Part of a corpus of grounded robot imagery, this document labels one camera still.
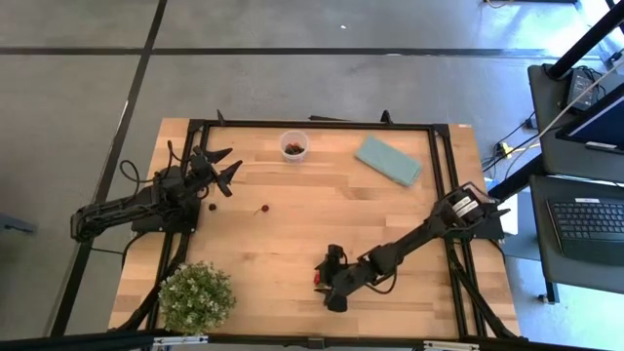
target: desk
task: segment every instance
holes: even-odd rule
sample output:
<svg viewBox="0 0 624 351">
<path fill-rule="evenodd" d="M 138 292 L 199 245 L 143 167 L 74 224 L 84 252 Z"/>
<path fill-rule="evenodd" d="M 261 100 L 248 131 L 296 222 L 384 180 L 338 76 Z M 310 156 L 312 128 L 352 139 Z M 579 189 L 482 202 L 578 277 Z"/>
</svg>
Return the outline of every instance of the desk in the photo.
<svg viewBox="0 0 624 351">
<path fill-rule="evenodd" d="M 181 154 L 189 121 L 165 119 L 149 173 L 167 164 L 167 140 Z M 437 200 L 426 133 L 415 131 L 304 130 L 310 150 L 303 164 L 288 165 L 277 149 L 280 128 L 211 127 L 208 149 L 233 147 L 218 167 L 243 160 L 233 196 L 211 191 L 191 237 L 187 261 L 212 261 L 231 275 L 238 304 L 217 333 L 234 335 L 322 335 L 336 337 L 457 337 L 444 243 L 435 240 L 406 257 L 395 290 L 366 289 L 349 296 L 349 311 L 336 314 L 313 292 L 314 267 L 327 245 L 354 258 L 396 240 L 429 215 Z M 450 126 L 459 182 L 485 189 L 472 128 Z M 404 188 L 354 157 L 373 134 L 422 164 L 416 184 Z M 442 162 L 446 190 L 449 174 Z M 209 203 L 217 209 L 208 211 Z M 254 212 L 262 205 L 267 213 Z M 109 326 L 130 317 L 154 284 L 164 234 L 151 233 L 128 252 Z M 507 328 L 519 333 L 505 265 L 489 242 L 474 240 L 472 252 L 480 291 Z M 469 331 L 474 318 L 464 294 Z"/>
<path fill-rule="evenodd" d="M 539 132 L 543 131 L 562 111 L 561 101 L 567 81 L 554 81 L 546 76 L 540 65 L 528 68 L 533 107 Z M 610 74 L 602 85 L 607 92 L 624 83 L 624 77 Z M 554 128 L 565 125 L 577 116 L 566 113 Z M 496 185 L 489 195 L 505 200 L 528 185 L 531 175 L 565 175 L 589 179 L 624 181 L 624 156 L 609 152 L 590 150 L 584 144 L 556 138 L 555 131 L 540 139 L 541 154 Z"/>
<path fill-rule="evenodd" d="M 539 252 L 547 282 L 624 293 L 624 267 L 586 262 L 562 255 L 546 200 L 549 197 L 623 198 L 624 191 L 610 185 L 532 176 L 531 197 L 539 233 Z"/>
</svg>

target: white cable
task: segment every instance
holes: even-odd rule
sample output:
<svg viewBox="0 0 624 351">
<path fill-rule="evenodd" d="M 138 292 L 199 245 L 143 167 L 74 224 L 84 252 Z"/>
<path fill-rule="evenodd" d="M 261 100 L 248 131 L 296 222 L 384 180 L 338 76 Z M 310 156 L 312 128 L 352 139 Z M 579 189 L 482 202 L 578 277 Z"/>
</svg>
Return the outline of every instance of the white cable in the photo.
<svg viewBox="0 0 624 351">
<path fill-rule="evenodd" d="M 511 171 L 512 167 L 514 167 L 514 164 L 516 163 L 516 161 L 518 161 L 518 159 L 525 154 L 525 152 L 527 152 L 527 150 L 529 150 L 532 146 L 534 146 L 537 142 L 539 142 L 539 139 L 542 138 L 546 132 L 548 132 L 548 130 L 551 129 L 551 127 L 553 127 L 555 125 L 555 123 L 557 123 L 557 121 L 559 121 L 560 118 L 562 118 L 563 115 L 566 114 L 566 112 L 577 102 L 579 101 L 581 98 L 583 98 L 583 96 L 591 91 L 594 90 L 594 87 L 596 87 L 597 85 L 599 85 L 601 83 L 601 81 L 606 78 L 607 75 L 611 74 L 613 71 L 615 71 L 617 68 L 619 68 L 619 66 L 622 65 L 622 63 L 624 63 L 624 60 L 620 61 L 617 65 L 613 66 L 613 68 L 611 68 L 607 73 L 605 73 L 602 77 L 600 77 L 598 80 L 596 80 L 596 82 L 594 82 L 591 86 L 587 87 L 587 89 L 585 89 L 585 91 L 583 93 L 581 93 L 578 97 L 576 97 L 568 106 L 566 106 L 557 117 L 555 117 L 555 119 L 548 125 L 546 126 L 546 128 L 544 128 L 544 130 L 538 134 L 535 138 L 537 138 L 537 141 L 534 141 L 533 143 L 531 143 L 527 148 L 525 148 L 524 150 L 522 150 L 520 152 L 520 155 L 518 155 L 514 161 L 511 162 L 511 165 L 509 165 L 509 168 L 507 169 L 507 172 L 505 173 L 505 179 L 507 179 L 507 176 L 509 176 L 509 171 Z"/>
</svg>

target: plastic cup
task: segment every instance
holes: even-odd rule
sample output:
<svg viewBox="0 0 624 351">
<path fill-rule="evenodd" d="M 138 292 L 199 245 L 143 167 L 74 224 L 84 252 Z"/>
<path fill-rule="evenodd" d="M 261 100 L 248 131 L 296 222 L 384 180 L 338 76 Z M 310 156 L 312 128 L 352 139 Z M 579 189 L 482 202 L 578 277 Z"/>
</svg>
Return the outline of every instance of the plastic cup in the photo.
<svg viewBox="0 0 624 351">
<path fill-rule="evenodd" d="M 286 153 L 286 146 L 290 143 L 298 143 L 299 146 L 303 147 L 303 152 L 297 155 L 289 155 Z M 308 152 L 308 148 L 310 147 L 310 143 L 308 142 L 308 136 L 301 131 L 288 131 L 280 136 L 280 150 L 282 150 L 282 155 L 286 159 L 288 163 L 301 163 L 303 162 L 303 158 L 305 154 Z"/>
</svg>

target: black floor stripe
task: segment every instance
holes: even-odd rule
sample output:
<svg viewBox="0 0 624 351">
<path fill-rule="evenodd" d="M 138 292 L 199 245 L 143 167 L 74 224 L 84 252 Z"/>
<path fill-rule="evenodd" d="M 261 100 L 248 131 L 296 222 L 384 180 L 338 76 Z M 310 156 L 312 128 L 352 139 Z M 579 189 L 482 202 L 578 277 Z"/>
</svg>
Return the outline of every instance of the black floor stripe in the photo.
<svg viewBox="0 0 624 351">
<path fill-rule="evenodd" d="M 153 56 L 303 55 L 303 56 L 426 56 L 558 59 L 546 49 L 417 49 L 417 48 L 155 48 Z M 592 52 L 584 59 L 600 59 Z"/>
<path fill-rule="evenodd" d="M 426 49 L 426 48 L 44 48 L 0 47 L 3 55 L 32 56 L 138 56 L 147 51 L 151 56 L 414 56 L 414 57 L 474 57 L 558 59 L 547 49 Z M 584 60 L 601 60 L 597 50 Z"/>
<path fill-rule="evenodd" d="M 144 48 L 80 47 L 0 47 L 0 55 L 58 55 L 58 56 L 127 56 L 142 55 Z"/>
<path fill-rule="evenodd" d="M 154 47 L 154 42 L 156 41 L 156 36 L 158 35 L 158 29 L 160 28 L 163 15 L 165 14 L 167 1 L 168 0 L 160 0 L 158 2 L 158 7 L 156 8 L 156 13 L 154 14 L 154 20 L 149 29 L 149 34 L 147 35 L 145 46 L 142 49 L 142 55 L 138 62 L 138 67 L 136 68 L 135 78 L 133 79 L 133 83 L 128 93 L 126 108 L 122 114 L 119 126 L 117 127 L 117 132 L 115 133 L 110 150 L 108 151 L 104 168 L 99 177 L 99 181 L 97 182 L 97 189 L 93 198 L 93 202 L 95 203 L 106 201 L 106 197 L 108 196 L 108 191 L 110 190 L 110 185 L 115 175 L 115 170 L 117 169 L 117 161 L 119 160 L 122 146 L 124 145 L 124 140 L 126 138 L 126 134 L 128 133 L 130 122 L 133 118 L 135 106 L 137 105 L 138 92 L 140 91 L 145 71 L 147 70 L 150 51 Z M 65 285 L 64 294 L 60 301 L 60 305 L 58 306 L 58 313 L 52 326 L 51 336 L 61 336 L 65 334 L 67 323 L 71 317 L 71 311 L 80 289 L 80 283 L 82 282 L 85 268 L 87 267 L 87 262 L 89 261 L 92 243 L 93 241 L 83 244 L 78 250 L 69 279 Z"/>
</svg>

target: white flowers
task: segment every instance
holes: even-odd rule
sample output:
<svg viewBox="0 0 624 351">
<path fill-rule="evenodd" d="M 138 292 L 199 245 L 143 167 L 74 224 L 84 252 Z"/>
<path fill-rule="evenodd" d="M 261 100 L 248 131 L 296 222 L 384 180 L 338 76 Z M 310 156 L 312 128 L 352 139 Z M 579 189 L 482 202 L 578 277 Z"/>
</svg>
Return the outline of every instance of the white flowers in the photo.
<svg viewBox="0 0 624 351">
<path fill-rule="evenodd" d="M 161 288 L 165 328 L 176 332 L 201 334 L 217 328 L 236 304 L 229 277 L 203 262 L 180 265 Z"/>
</svg>

